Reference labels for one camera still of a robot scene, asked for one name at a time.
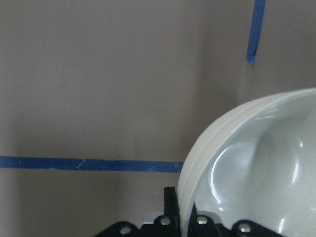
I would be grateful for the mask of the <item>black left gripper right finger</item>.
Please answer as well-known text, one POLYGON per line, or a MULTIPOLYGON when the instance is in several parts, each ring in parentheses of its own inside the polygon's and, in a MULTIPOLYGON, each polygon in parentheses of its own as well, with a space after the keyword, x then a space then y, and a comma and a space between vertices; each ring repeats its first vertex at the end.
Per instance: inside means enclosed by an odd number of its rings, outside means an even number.
POLYGON ((191 215, 188 224, 188 237, 194 237, 196 233, 196 222, 197 222, 197 209, 195 204, 193 204, 191 215))

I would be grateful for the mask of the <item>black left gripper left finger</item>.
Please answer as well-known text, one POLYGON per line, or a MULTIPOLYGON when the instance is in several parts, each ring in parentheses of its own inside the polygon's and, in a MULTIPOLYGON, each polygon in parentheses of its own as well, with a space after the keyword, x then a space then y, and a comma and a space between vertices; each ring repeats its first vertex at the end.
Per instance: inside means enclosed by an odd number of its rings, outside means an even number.
POLYGON ((174 218, 179 222, 179 206, 175 187, 164 188, 164 215, 174 218))

